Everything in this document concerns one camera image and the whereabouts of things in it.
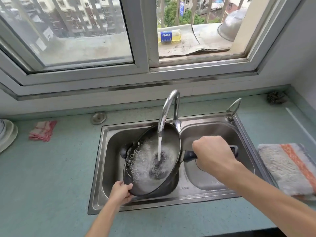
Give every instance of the faucet spout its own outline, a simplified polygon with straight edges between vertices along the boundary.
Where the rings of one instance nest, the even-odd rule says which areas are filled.
[[[181,131],[181,121],[178,119],[178,111],[179,111],[179,103],[180,103],[180,92],[178,90],[173,90],[170,95],[168,96],[163,109],[162,113],[158,122],[158,134],[161,136],[161,132],[163,131],[163,128],[166,123],[167,114],[169,111],[169,108],[172,104],[172,101],[174,99],[174,112],[173,112],[173,121],[172,124],[177,128],[178,132]]]

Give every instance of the towel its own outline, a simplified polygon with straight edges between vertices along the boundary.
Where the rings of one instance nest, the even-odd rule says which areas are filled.
[[[316,200],[316,164],[302,144],[260,144],[258,152],[281,191]]]
[[[36,127],[30,132],[28,138],[30,140],[49,141],[56,123],[57,121],[39,121]]]

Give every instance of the plastic bottle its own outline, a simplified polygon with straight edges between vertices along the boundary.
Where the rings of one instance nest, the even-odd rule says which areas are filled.
[[[172,31],[158,32],[158,43],[160,42],[174,42],[181,40],[181,32],[179,29]]]

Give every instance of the sink basin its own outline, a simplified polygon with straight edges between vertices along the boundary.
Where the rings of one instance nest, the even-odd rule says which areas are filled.
[[[238,146],[237,159],[240,162],[254,174],[273,184],[237,115],[232,123],[227,122],[226,116],[227,113],[215,113],[179,118],[182,122],[180,137],[183,150],[192,150],[192,142],[204,135],[221,135],[228,144]],[[88,206],[89,215],[100,212],[108,200],[113,184],[123,180],[125,160],[120,155],[122,147],[136,141],[157,122],[154,120],[102,127]],[[195,161],[191,161],[181,164],[179,175],[162,196],[134,197],[130,203],[121,206],[120,211],[233,197],[238,195],[199,169]]]

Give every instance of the forearm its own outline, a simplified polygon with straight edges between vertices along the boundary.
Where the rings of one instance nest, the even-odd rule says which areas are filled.
[[[316,212],[238,164],[223,183],[257,207],[288,237],[316,236]]]
[[[100,211],[85,237],[107,237],[117,211],[118,207],[116,204],[108,201]]]

